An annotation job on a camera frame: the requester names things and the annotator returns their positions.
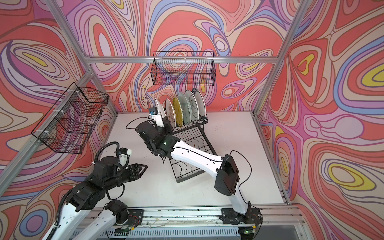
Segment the white table surface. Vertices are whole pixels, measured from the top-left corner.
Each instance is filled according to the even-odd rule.
[[[202,173],[184,182],[177,183],[168,159],[162,160],[146,148],[143,140],[134,129],[125,129],[127,123],[148,113],[119,114],[107,142],[117,141],[120,147],[132,149],[129,164],[147,164],[144,175],[125,184],[125,192],[120,201],[129,207],[165,206],[207,206],[228,205],[229,198],[214,189],[215,180]],[[252,204],[282,204],[278,186],[268,159],[259,139],[256,127],[249,112],[208,113],[209,122],[205,133],[216,150],[224,156],[231,150],[242,153],[252,165],[252,175],[242,186],[242,193]],[[129,127],[136,127],[145,119],[134,121]],[[116,146],[106,148],[101,157],[114,156]],[[232,156],[239,169],[240,182],[250,173],[248,163],[238,153]],[[121,194],[122,187],[109,191],[111,198]],[[96,207],[103,207],[108,198],[99,201]]]

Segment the black wire basket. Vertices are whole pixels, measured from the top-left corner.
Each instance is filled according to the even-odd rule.
[[[214,86],[213,51],[154,51],[153,85]]]
[[[35,129],[32,135],[54,152],[80,154],[107,106],[108,99],[106,93],[94,88],[77,87],[48,126],[40,131],[39,136],[36,136]]]

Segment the black wire dish rack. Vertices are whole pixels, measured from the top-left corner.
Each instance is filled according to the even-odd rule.
[[[31,134],[54,152],[81,154],[108,104],[108,99],[106,93],[94,88],[76,86],[69,100],[48,126],[42,131],[35,131],[49,112]]]
[[[183,140],[191,147],[197,148],[203,152],[217,155],[212,144],[209,142],[204,132],[204,126],[208,123],[208,117],[205,116],[204,121],[195,124],[185,124],[182,127],[176,127],[173,135]],[[175,175],[176,182],[183,182],[191,177],[197,176],[204,171],[196,166],[183,161],[170,159],[173,174]]]
[[[214,56],[213,51],[154,51],[153,85],[213,86]]]

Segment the plate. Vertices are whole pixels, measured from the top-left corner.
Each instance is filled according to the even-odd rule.
[[[159,100],[157,98],[155,98],[155,104],[156,104],[156,107],[157,107],[157,110],[158,112],[161,114],[161,117],[162,118],[165,118],[166,117],[166,113],[164,111],[164,107],[163,105],[159,102]]]
[[[167,111],[167,117],[170,121],[170,125],[173,129],[176,127],[176,116],[175,116],[175,109],[173,109],[172,103],[167,98],[166,100],[166,111]]]
[[[193,88],[192,93],[195,96],[197,107],[199,108],[199,121],[203,122],[205,120],[205,115],[207,113],[205,109],[205,102],[204,102],[203,96],[201,95],[200,91],[197,88]]]
[[[179,92],[177,99],[179,100],[181,109],[183,110],[184,124],[191,123],[191,111],[190,111],[189,102],[187,101],[187,98],[182,92]]]
[[[187,98],[191,109],[191,122],[196,123],[199,119],[199,107],[197,106],[195,96],[189,90],[186,90],[184,95]]]
[[[183,110],[177,97],[173,99],[173,109],[175,109],[176,124],[179,127],[183,126]]]

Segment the metal base plate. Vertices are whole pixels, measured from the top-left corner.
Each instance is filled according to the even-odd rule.
[[[235,212],[232,208],[223,208],[221,209],[221,216],[219,219],[223,221],[223,224],[232,224],[237,225],[240,222],[243,223],[253,223],[256,226],[262,223],[262,215],[260,210],[256,207],[248,207],[247,213],[245,215]]]
[[[133,226],[133,225],[141,225],[142,219],[143,219],[143,209],[128,209],[129,214],[135,217],[128,217],[127,222],[125,222],[124,226]]]

